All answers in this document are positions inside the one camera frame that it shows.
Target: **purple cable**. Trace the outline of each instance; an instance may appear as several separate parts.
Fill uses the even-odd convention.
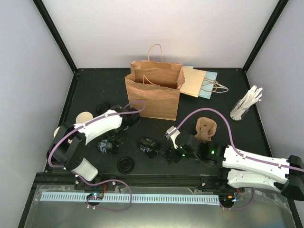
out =
[[[127,185],[127,184],[126,184],[125,182],[123,182],[122,180],[111,179],[111,180],[102,181],[102,182],[100,182],[100,183],[91,184],[91,183],[87,182],[83,177],[81,177],[81,176],[79,176],[79,177],[80,177],[80,179],[81,179],[84,183],[86,183],[86,184],[89,185],[89,186],[97,186],[97,185],[105,184],[105,183],[112,182],[112,181],[119,182],[119,183],[122,183],[123,185],[125,185],[125,186],[127,187],[127,189],[129,190],[129,192],[130,192],[130,201],[129,201],[128,205],[127,205],[125,208],[123,208],[123,209],[109,209],[109,208],[98,207],[98,206],[95,206],[95,208],[97,208],[97,209],[103,209],[103,210],[107,210],[107,211],[112,211],[112,212],[121,212],[121,211],[127,210],[127,209],[131,206],[131,203],[132,203],[132,191],[131,191],[129,185]],[[88,207],[94,207],[94,206],[89,205],[89,200],[90,200],[90,198],[88,198],[88,199],[86,200],[87,206],[88,206]]]
[[[169,136],[173,135],[173,134],[174,134],[174,133],[175,133],[175,132],[176,132],[176,131],[177,131],[177,130],[178,130],[178,129],[179,129],[179,128],[180,128],[180,127],[181,127],[181,126],[182,126],[182,125],[183,125],[191,116],[192,116],[192,115],[193,115],[193,114],[198,113],[198,112],[200,112],[200,111],[212,111],[212,112],[218,114],[218,115],[224,120],[224,122],[225,122],[225,124],[226,124],[226,126],[227,126],[227,129],[228,129],[229,139],[230,139],[230,143],[231,143],[232,148],[234,149],[234,151],[235,151],[239,156],[244,157],[244,155],[243,155],[242,153],[240,153],[240,152],[236,149],[236,147],[235,147],[235,145],[234,145],[234,143],[233,143],[232,132],[231,132],[231,128],[230,128],[230,125],[229,125],[227,119],[224,117],[224,115],[223,115],[222,113],[220,113],[219,111],[217,111],[217,110],[215,110],[215,109],[213,109],[213,108],[199,108],[199,109],[193,111],[192,113],[190,113],[189,115],[187,115],[185,119],[183,119],[183,121],[177,126],[177,128],[176,128],[173,132],[171,132],[171,133],[169,134]],[[273,165],[273,166],[279,167],[279,164],[274,163],[274,162],[264,161],[264,160],[261,160],[261,159],[252,158],[252,157],[248,157],[248,156],[246,156],[246,159],[250,159],[250,160],[253,160],[253,161],[255,161],[255,162],[260,162],[260,163],[264,163],[264,164],[268,164],[268,165]],[[300,171],[300,172],[304,172],[304,169],[300,169],[300,168],[293,167],[293,166],[289,166],[289,165],[281,165],[280,167],[288,168],[288,169],[291,169],[291,170],[297,170],[297,171]]]
[[[240,207],[240,208],[225,208],[221,203],[219,203],[219,206],[220,206],[221,208],[223,208],[223,209],[228,209],[228,210],[242,210],[242,209],[245,209],[245,208],[249,207],[249,206],[253,203],[253,201],[254,201],[254,199],[255,199],[256,190],[253,188],[252,191],[253,191],[253,192],[252,192],[252,198],[251,198],[250,202],[249,202],[248,204],[246,204],[246,205]]]
[[[101,115],[100,117],[98,117],[96,119],[88,121],[85,126],[88,126],[88,125],[90,125],[90,124],[92,124],[92,123],[94,123],[94,122],[96,122],[98,120],[101,120],[103,118],[114,116],[114,115],[124,115],[124,114],[140,113],[141,111],[143,111],[146,108],[146,104],[143,101],[133,101],[133,102],[130,102],[129,104],[127,104],[125,107],[127,107],[127,106],[129,106],[129,105],[131,105],[133,103],[142,103],[143,104],[142,109],[138,110],[138,111],[132,111],[132,112],[111,113],[111,114],[108,114],[108,116],[105,116],[105,114],[103,114],[103,115]],[[69,132],[68,134],[66,134],[62,139],[60,139],[60,141],[53,147],[53,149],[52,149],[52,151],[49,154],[48,159],[47,159],[47,162],[48,162],[48,164],[49,164],[50,167],[53,167],[53,168],[62,167],[61,165],[54,165],[54,164],[52,164],[53,154],[55,153],[55,151],[57,150],[57,148],[61,145],[61,143],[63,143],[72,134],[76,133],[77,131],[79,131],[80,129],[83,129],[83,128],[84,128],[84,126],[80,126],[78,128],[75,128],[74,130],[72,130],[71,132]]]

